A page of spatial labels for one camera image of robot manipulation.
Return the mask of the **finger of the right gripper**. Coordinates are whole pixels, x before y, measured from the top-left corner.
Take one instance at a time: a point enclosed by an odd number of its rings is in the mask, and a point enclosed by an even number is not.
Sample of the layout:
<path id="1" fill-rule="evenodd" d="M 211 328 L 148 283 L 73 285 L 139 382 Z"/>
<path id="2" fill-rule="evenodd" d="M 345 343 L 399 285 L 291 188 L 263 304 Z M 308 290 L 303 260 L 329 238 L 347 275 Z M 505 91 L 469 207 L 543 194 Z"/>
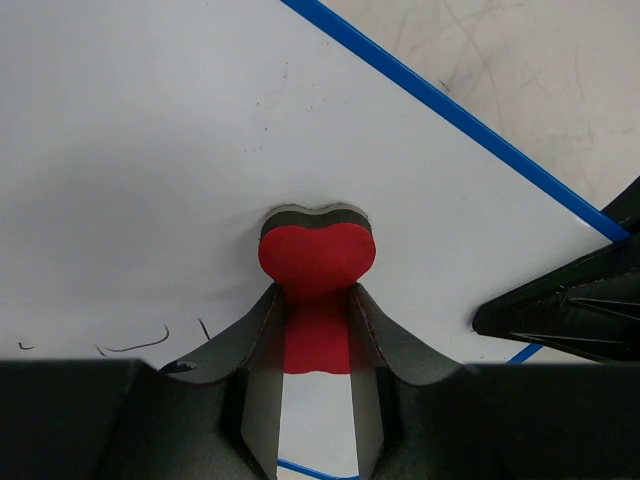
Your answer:
<path id="1" fill-rule="evenodd" d="M 474 331 L 598 362 L 637 362 L 639 186 L 629 185 L 604 213 L 631 237 L 485 303 Z"/>

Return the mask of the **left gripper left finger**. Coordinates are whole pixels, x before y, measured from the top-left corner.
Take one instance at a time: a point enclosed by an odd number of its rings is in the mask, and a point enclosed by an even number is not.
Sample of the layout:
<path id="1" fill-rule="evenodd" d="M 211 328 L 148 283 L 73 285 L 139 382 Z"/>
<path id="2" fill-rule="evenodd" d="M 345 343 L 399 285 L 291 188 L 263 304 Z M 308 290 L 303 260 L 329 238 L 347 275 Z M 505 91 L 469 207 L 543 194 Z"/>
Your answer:
<path id="1" fill-rule="evenodd" d="M 5 479 L 273 479 L 284 293 L 161 369 L 135 359 L 5 360 Z"/>

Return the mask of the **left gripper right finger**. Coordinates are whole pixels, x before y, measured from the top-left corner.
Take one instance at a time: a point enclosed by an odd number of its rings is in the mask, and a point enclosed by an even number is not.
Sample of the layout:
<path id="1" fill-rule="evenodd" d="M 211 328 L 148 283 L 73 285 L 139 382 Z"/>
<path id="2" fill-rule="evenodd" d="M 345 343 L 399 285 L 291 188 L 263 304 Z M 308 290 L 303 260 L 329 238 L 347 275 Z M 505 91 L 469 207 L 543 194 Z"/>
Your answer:
<path id="1" fill-rule="evenodd" d="M 348 292 L 363 479 L 635 479 L 639 370 L 460 364 Z"/>

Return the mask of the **red bone-shaped eraser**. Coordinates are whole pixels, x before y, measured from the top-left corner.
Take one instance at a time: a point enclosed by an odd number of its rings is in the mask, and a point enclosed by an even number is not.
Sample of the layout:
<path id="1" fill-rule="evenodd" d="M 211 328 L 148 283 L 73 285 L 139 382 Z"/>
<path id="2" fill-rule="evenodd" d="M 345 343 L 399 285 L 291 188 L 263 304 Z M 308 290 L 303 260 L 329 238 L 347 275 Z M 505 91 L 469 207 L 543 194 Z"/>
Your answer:
<path id="1" fill-rule="evenodd" d="M 284 292 L 284 372 L 350 372 L 346 296 L 372 267 L 376 245 L 359 208 L 282 205 L 261 227 L 258 261 Z"/>

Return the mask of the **blue-framed whiteboard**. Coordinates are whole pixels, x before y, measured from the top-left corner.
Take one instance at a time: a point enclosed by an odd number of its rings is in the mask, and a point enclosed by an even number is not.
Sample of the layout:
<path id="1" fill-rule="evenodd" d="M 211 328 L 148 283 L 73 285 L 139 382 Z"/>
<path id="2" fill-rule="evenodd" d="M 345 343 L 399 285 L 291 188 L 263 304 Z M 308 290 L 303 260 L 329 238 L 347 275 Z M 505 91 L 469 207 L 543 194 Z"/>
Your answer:
<path id="1" fill-rule="evenodd" d="M 317 1 L 1 5 L 1 364 L 161 369 L 271 286 L 282 205 L 345 203 L 363 286 L 460 364 L 600 364 L 477 310 L 631 236 Z M 283 373 L 277 475 L 363 479 L 350 372 Z"/>

